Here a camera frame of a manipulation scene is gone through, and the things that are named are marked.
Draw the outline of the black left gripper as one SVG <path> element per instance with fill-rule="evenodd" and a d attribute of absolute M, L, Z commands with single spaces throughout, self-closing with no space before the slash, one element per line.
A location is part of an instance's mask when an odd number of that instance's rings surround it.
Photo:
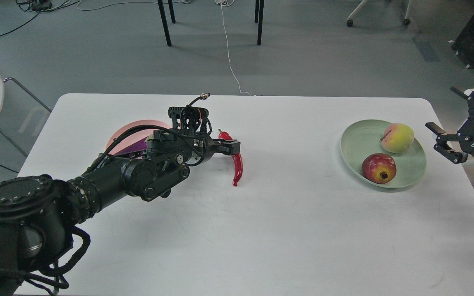
<path fill-rule="evenodd" d="M 193 143 L 196 152 L 192 153 L 192 164 L 207 162 L 216 153 L 235 155 L 240 153 L 241 148 L 241 142 L 238 140 L 212 139 L 211 137 L 194 140 Z"/>

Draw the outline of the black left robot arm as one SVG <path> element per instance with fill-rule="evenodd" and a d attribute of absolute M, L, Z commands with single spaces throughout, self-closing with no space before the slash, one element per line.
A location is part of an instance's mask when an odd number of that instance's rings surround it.
<path fill-rule="evenodd" d="M 213 139 L 209 111 L 170 107 L 172 127 L 138 124 L 122 131 L 81 175 L 49 175 L 0 182 L 0 296 L 27 282 L 56 296 L 67 289 L 64 275 L 81 260 L 90 236 L 77 225 L 125 196 L 152 201 L 168 197 L 213 154 L 239 154 L 237 140 Z"/>

